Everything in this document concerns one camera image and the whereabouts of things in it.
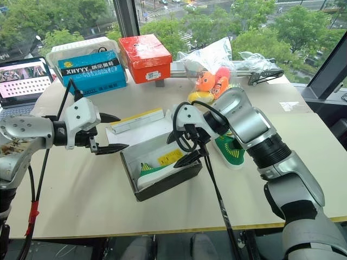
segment laptop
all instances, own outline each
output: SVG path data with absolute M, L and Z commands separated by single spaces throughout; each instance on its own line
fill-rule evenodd
M 0 120 L 28 115 L 52 81 L 44 57 L 0 63 Z

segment robotic arm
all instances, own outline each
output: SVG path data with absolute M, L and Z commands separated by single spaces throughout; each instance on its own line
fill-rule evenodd
M 254 108 L 240 88 L 224 92 L 212 105 L 213 111 L 202 114 L 188 103 L 176 110 L 177 132 L 198 143 L 200 149 L 181 158 L 180 167 L 207 153 L 205 144 L 231 130 L 240 145 L 258 166 L 265 196 L 272 211 L 285 220 L 283 245 L 285 259 L 347 260 L 347 243 L 339 229 L 323 212 L 324 194 L 295 151 L 290 150 L 271 122 Z
M 63 121 L 55 116 L 39 118 L 34 116 L 11 116 L 0 121 L 0 258 L 6 254 L 9 227 L 5 224 L 11 210 L 11 201 L 30 164 L 31 156 L 40 149 L 53 145 L 85 146 L 92 153 L 115 153 L 126 148 L 124 144 L 110 144 L 100 147 L 94 137 L 98 134 L 96 125 L 120 119 L 113 115 L 99 113 L 92 102 L 82 97 L 65 111 Z

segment open shoe box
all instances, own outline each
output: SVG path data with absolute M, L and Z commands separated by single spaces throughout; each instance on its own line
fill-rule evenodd
M 171 131 L 171 113 L 168 110 L 164 116 L 162 109 L 123 119 L 113 123 L 112 130 L 106 129 L 109 143 L 129 144 L 128 148 L 120 152 L 120 156 L 138 201 L 149 199 L 197 176 L 202 168 L 200 161 L 181 168 L 173 168 L 175 163 L 172 163 L 160 170 L 159 178 L 151 179 L 157 172 L 150 173 L 144 176 L 146 180 L 142 181 L 142 184 L 138 183 L 142 169 L 141 163 L 147 163 L 155 168 L 161 166 L 161 160 L 170 160 L 175 157 L 177 150 L 180 150 L 183 155 L 186 154 L 176 142 L 166 144 Z

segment laptop screen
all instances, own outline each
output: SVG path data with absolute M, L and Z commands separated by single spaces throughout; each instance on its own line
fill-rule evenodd
M 1 106 L 35 103 L 51 82 L 52 77 L 43 57 L 0 63 Z

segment window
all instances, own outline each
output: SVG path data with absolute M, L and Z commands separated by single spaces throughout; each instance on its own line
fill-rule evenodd
M 45 55 L 53 46 L 99 36 L 117 40 L 113 2 L 0 0 L 0 61 Z M 313 78 L 347 28 L 346 0 L 132 2 L 140 33 L 156 34 L 173 60 L 178 51 L 229 36 L 234 60 L 245 50 L 275 58 L 297 83 Z
M 347 29 L 347 1 L 135 0 L 141 34 L 172 53 L 229 36 L 240 51 L 275 58 L 291 82 L 309 83 Z
M 45 56 L 117 27 L 112 0 L 0 0 L 0 62 Z

